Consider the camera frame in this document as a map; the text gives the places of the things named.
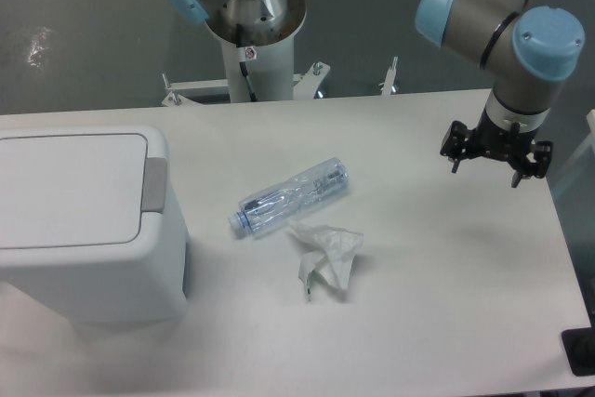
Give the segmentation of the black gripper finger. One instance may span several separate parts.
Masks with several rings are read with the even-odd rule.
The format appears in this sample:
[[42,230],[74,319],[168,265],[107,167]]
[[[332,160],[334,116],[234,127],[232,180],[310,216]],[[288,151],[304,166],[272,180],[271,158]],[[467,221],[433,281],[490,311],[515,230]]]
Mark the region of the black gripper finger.
[[549,170],[553,155],[553,143],[542,140],[532,142],[527,148],[515,147],[510,166],[514,170],[510,186],[517,188],[523,179],[543,179]]
[[452,164],[451,172],[455,174],[462,161],[467,160],[467,148],[470,131],[460,121],[454,121],[444,135],[440,155]]

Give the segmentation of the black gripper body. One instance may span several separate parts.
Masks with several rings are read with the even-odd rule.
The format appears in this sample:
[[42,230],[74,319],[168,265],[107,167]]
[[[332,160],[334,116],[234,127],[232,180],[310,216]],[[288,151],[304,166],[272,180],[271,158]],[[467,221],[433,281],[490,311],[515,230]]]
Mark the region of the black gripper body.
[[536,133],[536,129],[530,132],[505,130],[497,126],[487,112],[483,111],[478,125],[470,131],[468,159],[486,157],[510,165],[513,149],[518,146],[527,148],[533,142]]

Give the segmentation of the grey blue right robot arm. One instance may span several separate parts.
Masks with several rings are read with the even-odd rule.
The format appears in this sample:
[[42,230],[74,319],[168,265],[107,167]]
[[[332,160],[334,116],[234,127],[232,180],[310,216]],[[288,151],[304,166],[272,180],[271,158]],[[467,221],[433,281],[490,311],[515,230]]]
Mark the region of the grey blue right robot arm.
[[539,128],[573,74],[585,44],[580,21],[532,0],[421,0],[416,30],[491,73],[478,124],[454,121],[440,153],[454,166],[479,157],[508,164],[515,182],[546,176],[553,144]]

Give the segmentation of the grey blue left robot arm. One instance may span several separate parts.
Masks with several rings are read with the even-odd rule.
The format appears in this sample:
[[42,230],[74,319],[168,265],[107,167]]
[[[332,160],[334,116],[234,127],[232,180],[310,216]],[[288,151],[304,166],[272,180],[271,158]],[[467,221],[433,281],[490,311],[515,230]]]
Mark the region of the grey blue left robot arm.
[[[231,100],[293,99],[293,36],[303,0],[167,0],[221,42]],[[514,180],[543,178],[553,145],[536,139],[575,65],[562,42],[564,12],[530,0],[421,0],[416,29],[492,73],[496,82],[478,125],[451,124],[440,153],[453,165],[478,157],[511,166]]]

